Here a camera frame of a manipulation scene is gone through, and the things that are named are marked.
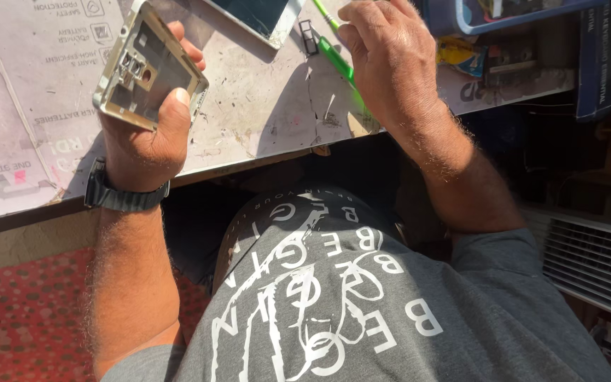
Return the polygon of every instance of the sim card tray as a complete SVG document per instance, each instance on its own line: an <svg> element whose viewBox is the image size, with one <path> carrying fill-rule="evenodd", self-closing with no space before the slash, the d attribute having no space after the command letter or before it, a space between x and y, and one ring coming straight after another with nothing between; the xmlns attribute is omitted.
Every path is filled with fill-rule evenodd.
<svg viewBox="0 0 611 382"><path fill-rule="evenodd" d="M307 28L304 29L303 24L308 24ZM318 48L317 46L318 41L315 41L315 37L312 32L312 23L310 22L310 20L299 22L299 28L301 29L301 38L303 39L303 47L305 48L305 54L310 57L320 53L320 48Z"/></svg>

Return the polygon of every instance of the watch strap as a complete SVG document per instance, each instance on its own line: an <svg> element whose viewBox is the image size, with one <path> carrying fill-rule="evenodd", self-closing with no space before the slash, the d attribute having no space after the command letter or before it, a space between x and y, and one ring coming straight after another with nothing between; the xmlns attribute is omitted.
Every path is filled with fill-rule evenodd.
<svg viewBox="0 0 611 382"><path fill-rule="evenodd" d="M107 186L105 159L98 157L89 174L84 204L89 207L104 207L122 212L145 211L157 206L169 195L170 181L153 192L129 192L114 190Z"/></svg>

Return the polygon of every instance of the phone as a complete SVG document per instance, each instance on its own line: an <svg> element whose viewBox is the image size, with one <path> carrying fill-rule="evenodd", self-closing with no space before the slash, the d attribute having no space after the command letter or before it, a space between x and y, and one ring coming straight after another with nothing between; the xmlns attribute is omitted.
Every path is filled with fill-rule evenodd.
<svg viewBox="0 0 611 382"><path fill-rule="evenodd" d="M156 131L159 107L175 88L190 94L192 126L209 82L152 4L136 0L107 59L93 96L94 107Z"/></svg>
<svg viewBox="0 0 611 382"><path fill-rule="evenodd" d="M306 0L204 0L275 50L284 45Z"/></svg>

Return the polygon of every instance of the green screwdriver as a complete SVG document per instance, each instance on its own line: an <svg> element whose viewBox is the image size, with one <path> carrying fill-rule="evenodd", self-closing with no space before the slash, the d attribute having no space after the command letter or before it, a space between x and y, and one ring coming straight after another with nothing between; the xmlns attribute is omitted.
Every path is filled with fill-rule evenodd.
<svg viewBox="0 0 611 382"><path fill-rule="evenodd" d="M327 22L327 24L329 24L331 30L334 32L334 35L336 36L336 39L338 39L339 42L346 49L348 49L348 51L350 51L350 48L348 48L348 44L344 41L344 39L341 38L341 35L339 35L339 23L338 23L338 21L336 21L335 18L331 14L329 14L329 12L327 12L327 8L325 8L325 6L322 4L322 2L320 0L312 0L312 2L315 3L315 6L317 7L317 9L320 11L322 16L325 17L325 21Z"/></svg>
<svg viewBox="0 0 611 382"><path fill-rule="evenodd" d="M345 59L341 57L341 54L338 53L333 46L331 46L329 40L325 36L317 33L317 30L315 30L313 27L310 27L310 29L313 37L318 40L317 46L320 51L327 56L332 64L334 64L336 70L348 80L353 89L357 89L357 86L355 86L355 73L353 72L352 67L350 67Z"/></svg>

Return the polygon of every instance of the hairy arm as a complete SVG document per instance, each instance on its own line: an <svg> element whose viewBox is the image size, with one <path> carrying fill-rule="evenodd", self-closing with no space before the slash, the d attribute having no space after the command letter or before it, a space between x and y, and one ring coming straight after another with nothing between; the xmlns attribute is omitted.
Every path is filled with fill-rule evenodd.
<svg viewBox="0 0 611 382"><path fill-rule="evenodd" d="M91 289L89 335L97 378L146 347L184 344L159 207L101 211Z"/></svg>
<svg viewBox="0 0 611 382"><path fill-rule="evenodd" d="M199 49L180 22L169 29L190 58L204 69ZM173 178L185 163L190 130L190 96L174 89L159 109L156 132L100 114L106 146L106 174L117 190L150 192ZM108 369L147 347L183 344L180 299L162 228L162 211L102 209L88 312L94 371Z"/></svg>
<svg viewBox="0 0 611 382"><path fill-rule="evenodd" d="M523 228L525 222L495 168L444 103L437 104L434 113L409 128L403 147L419 164L442 221L462 233Z"/></svg>
<svg viewBox="0 0 611 382"><path fill-rule="evenodd" d="M438 98L435 40L407 0L353 1L339 11L365 105L421 167L454 232L524 227L505 182Z"/></svg>

